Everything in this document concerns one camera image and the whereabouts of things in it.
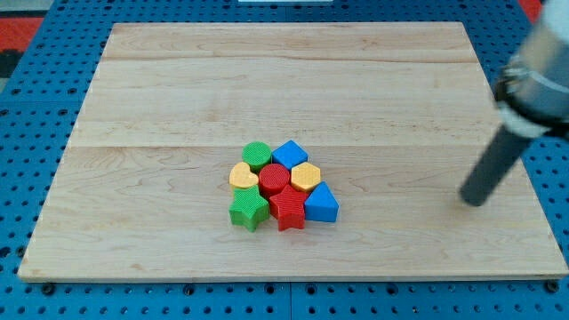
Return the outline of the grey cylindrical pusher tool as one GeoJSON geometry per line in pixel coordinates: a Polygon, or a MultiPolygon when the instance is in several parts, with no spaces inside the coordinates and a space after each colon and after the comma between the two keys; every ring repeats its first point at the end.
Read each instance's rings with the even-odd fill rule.
{"type": "Polygon", "coordinates": [[[461,200],[471,206],[483,205],[531,141],[531,138],[519,136],[501,125],[462,183],[459,189],[461,200]]]}

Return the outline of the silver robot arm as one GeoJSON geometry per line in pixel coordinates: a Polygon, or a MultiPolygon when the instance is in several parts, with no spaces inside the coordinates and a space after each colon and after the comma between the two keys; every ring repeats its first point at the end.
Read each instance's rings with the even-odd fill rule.
{"type": "Polygon", "coordinates": [[[493,89],[501,126],[459,189],[481,206],[530,144],[568,134],[568,0],[542,6],[532,31],[501,69],[493,89]]]}

